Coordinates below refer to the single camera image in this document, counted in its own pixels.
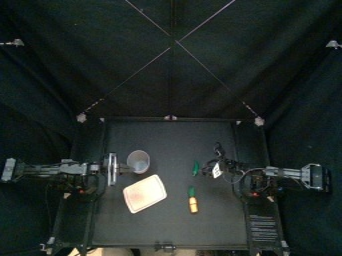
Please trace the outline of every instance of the white plastic container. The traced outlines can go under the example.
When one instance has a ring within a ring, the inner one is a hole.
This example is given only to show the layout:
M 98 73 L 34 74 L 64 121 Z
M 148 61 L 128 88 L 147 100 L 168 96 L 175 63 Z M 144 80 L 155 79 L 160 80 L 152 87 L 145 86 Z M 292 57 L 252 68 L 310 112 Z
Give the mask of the white plastic container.
M 126 157 L 126 165 L 135 169 L 135 173 L 143 174 L 149 167 L 149 156 L 143 150 L 135 150 Z

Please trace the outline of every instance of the black fabric backdrop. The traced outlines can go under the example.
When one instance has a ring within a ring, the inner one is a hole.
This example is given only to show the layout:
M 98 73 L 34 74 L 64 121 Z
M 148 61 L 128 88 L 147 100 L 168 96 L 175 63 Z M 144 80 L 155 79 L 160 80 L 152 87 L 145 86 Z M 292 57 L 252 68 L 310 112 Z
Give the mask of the black fabric backdrop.
M 319 162 L 332 170 L 331 197 L 291 192 L 283 199 L 289 246 L 300 255 L 340 255 L 342 52 L 324 48 L 340 39 L 340 5 L 339 0 L 1 1 L 0 42 L 25 43 L 0 46 L 1 160 L 65 157 L 76 115 L 100 99 L 85 111 L 93 117 L 249 119 L 245 102 L 265 119 L 272 164 L 295 168 Z M 32 215 L 29 208 L 16 210 Z M 1 230 L 9 218 L 2 212 Z M 22 247 L 36 245 L 17 231 L 25 224 L 10 218 Z M 46 231 L 34 228 L 42 237 Z M 17 245 L 1 243 L 0 252 Z

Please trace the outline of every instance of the black curtain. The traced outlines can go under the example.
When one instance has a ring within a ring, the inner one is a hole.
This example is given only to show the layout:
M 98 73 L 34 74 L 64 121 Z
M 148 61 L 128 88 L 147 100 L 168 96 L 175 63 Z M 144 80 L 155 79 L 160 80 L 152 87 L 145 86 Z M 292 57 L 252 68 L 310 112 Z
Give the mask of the black curtain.
M 331 49 L 276 100 L 267 139 L 275 166 L 319 163 L 332 173 L 332 194 L 288 191 L 280 201 L 295 255 L 342 255 L 342 52 Z

